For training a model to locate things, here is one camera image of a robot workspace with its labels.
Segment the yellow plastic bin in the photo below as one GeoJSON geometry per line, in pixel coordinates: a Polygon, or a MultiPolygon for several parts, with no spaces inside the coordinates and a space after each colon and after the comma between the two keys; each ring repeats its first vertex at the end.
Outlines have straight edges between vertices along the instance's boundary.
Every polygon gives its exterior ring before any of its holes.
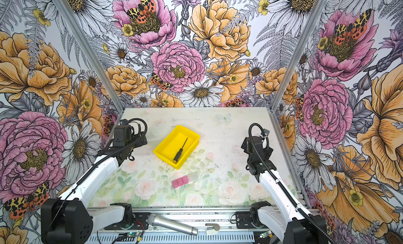
{"type": "Polygon", "coordinates": [[[184,126],[177,125],[173,131],[153,150],[153,153],[158,159],[169,164],[176,170],[179,170],[189,156],[195,151],[199,145],[199,140],[200,135],[184,126]],[[188,141],[184,146],[179,161],[174,163],[173,159],[176,153],[182,147],[187,138],[188,141]]]}

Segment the black yellow screwdriver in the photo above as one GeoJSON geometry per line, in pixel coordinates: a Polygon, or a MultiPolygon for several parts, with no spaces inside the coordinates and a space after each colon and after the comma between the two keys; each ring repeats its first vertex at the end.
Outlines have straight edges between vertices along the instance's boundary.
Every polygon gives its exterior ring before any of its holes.
{"type": "Polygon", "coordinates": [[[178,150],[178,152],[176,153],[176,155],[175,155],[175,157],[174,157],[174,159],[173,159],[173,162],[174,163],[177,163],[178,161],[179,161],[179,158],[181,157],[181,155],[182,155],[182,152],[183,152],[183,149],[184,149],[184,146],[186,145],[186,142],[188,141],[188,138],[185,140],[185,142],[184,142],[184,144],[182,145],[182,147],[178,150]]]}

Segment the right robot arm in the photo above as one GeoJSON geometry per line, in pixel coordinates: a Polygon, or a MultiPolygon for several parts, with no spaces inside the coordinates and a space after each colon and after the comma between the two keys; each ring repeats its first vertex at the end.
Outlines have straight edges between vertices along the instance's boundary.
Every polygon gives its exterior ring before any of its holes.
{"type": "Polygon", "coordinates": [[[283,244],[331,244],[325,220],[313,215],[285,185],[276,167],[270,161],[273,149],[269,146],[264,130],[259,136],[252,135],[252,128],[241,148],[246,154],[246,169],[270,194],[277,209],[269,202],[251,206],[252,222],[266,226],[283,244]]]}

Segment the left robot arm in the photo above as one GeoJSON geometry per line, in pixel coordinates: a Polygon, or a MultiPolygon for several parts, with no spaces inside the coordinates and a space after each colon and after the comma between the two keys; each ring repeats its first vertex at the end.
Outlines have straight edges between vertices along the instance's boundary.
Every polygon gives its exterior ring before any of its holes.
{"type": "Polygon", "coordinates": [[[88,204],[106,179],[133,150],[147,144],[147,123],[140,118],[122,120],[114,138],[83,176],[58,198],[41,206],[41,238],[44,244],[84,244],[94,232],[111,225],[130,227],[134,223],[132,206],[113,203],[95,212],[88,204]]]}

